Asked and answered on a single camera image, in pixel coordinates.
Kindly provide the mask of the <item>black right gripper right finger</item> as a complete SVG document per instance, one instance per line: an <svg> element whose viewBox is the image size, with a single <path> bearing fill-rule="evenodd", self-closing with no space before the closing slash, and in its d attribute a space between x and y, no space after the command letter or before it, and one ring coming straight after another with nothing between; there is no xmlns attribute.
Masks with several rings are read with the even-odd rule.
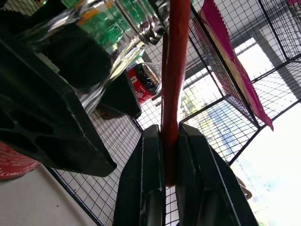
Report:
<svg viewBox="0 0 301 226"><path fill-rule="evenodd" d="M229 165L201 132L179 126L177 226L259 226Z"/></svg>

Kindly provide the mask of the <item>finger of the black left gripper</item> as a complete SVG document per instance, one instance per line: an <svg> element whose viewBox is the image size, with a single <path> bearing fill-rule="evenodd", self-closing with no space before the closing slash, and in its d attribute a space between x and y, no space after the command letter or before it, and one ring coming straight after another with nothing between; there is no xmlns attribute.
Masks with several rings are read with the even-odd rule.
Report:
<svg viewBox="0 0 301 226"><path fill-rule="evenodd" d="M128 75L120 75L108 86L100 99L98 110L105 120L121 118L124 115L134 119L141 116L141 107Z"/></svg>
<svg viewBox="0 0 301 226"><path fill-rule="evenodd" d="M0 141L55 169L117 166L70 86L12 37L0 38Z"/></svg>

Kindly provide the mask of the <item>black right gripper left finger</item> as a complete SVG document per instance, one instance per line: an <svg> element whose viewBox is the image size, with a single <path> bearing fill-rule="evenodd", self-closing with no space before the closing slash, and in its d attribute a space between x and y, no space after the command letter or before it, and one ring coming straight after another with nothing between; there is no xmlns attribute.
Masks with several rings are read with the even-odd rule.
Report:
<svg viewBox="0 0 301 226"><path fill-rule="evenodd" d="M112 226L164 226L166 182L158 125L145 129L124 166Z"/></svg>

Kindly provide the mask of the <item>clear plastic bottle green label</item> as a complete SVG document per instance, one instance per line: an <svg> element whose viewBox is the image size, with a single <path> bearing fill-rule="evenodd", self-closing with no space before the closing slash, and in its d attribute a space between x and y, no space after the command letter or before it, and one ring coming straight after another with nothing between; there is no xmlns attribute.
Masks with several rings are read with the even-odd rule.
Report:
<svg viewBox="0 0 301 226"><path fill-rule="evenodd" d="M146 21L165 23L170 17L171 0L138 0ZM144 43L132 18L117 3L133 28L111 53L79 27L78 22L104 0L48 0L18 34L26 46L42 53L59 69L59 74L79 94L90 114L106 88L149 46Z"/></svg>

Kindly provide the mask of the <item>red stick-shaped packet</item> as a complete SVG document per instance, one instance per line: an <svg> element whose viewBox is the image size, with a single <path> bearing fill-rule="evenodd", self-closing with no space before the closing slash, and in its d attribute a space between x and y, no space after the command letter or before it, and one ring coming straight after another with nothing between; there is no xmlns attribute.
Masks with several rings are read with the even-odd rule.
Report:
<svg viewBox="0 0 301 226"><path fill-rule="evenodd" d="M163 38L161 137L166 186L176 181L180 93L185 78L190 0L171 0L169 31Z"/></svg>

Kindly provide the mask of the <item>green labelled plastic bottle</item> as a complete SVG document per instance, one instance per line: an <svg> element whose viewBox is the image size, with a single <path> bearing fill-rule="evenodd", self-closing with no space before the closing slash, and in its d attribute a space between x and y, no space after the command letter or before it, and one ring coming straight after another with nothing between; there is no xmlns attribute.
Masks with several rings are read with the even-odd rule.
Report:
<svg viewBox="0 0 301 226"><path fill-rule="evenodd" d="M80 28L110 53L116 49L117 43L133 30L117 3L129 14L135 25L146 22L145 13L138 0L104 0L103 4L85 14L78 22Z"/></svg>

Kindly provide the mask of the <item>dark metal bottle cap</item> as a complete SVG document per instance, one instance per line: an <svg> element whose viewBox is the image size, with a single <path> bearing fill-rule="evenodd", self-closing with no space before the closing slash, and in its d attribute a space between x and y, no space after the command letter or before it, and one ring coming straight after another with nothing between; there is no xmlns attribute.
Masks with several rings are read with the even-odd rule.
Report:
<svg viewBox="0 0 301 226"><path fill-rule="evenodd" d="M141 40L147 45L157 45L164 33L169 29L169 20L165 23L160 21L151 22L144 21L139 25Z"/></svg>

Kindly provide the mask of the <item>red cola can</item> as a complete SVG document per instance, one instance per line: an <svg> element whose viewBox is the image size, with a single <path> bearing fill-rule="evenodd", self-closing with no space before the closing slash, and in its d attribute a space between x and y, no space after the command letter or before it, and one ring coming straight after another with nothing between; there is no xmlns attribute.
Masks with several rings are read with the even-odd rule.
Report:
<svg viewBox="0 0 301 226"><path fill-rule="evenodd" d="M39 161L18 153L0 141L0 182L21 178L40 164Z"/></svg>
<svg viewBox="0 0 301 226"><path fill-rule="evenodd" d="M155 97L161 91L162 63L143 62L127 71L139 104Z"/></svg>

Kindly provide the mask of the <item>tan rounded object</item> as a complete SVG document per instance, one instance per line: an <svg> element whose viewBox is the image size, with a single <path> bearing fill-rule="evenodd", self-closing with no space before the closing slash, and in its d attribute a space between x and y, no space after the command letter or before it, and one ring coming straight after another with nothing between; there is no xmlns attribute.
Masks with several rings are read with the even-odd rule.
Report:
<svg viewBox="0 0 301 226"><path fill-rule="evenodd" d="M244 195L245 195L245 198L246 198L247 200L251 199L253 195L252 195L252 193L246 188L244 182L243 182L239 177L237 177L237 176L236 176L236 179L237 179L237 181L238 181L238 183L239 183L239 185L240 185L240 187L241 187L241 189L242 189L242 191L243 191L243 193L244 193Z"/></svg>

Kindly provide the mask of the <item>pink snack bag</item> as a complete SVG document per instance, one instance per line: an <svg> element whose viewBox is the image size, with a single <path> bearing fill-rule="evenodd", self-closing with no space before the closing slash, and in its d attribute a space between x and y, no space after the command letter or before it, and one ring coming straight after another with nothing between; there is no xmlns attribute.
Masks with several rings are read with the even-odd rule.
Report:
<svg viewBox="0 0 301 226"><path fill-rule="evenodd" d="M251 83L251 80L239 61L235 51L230 43L228 30L223 21L221 13L215 4L214 0L204 0L201 10L198 12L201 21L204 23L210 37L216 44L219 52L229 70L231 71L234 80L238 84L246 102L250 106L254 115L262 122L274 129L271 118L265 113L259 97Z"/></svg>

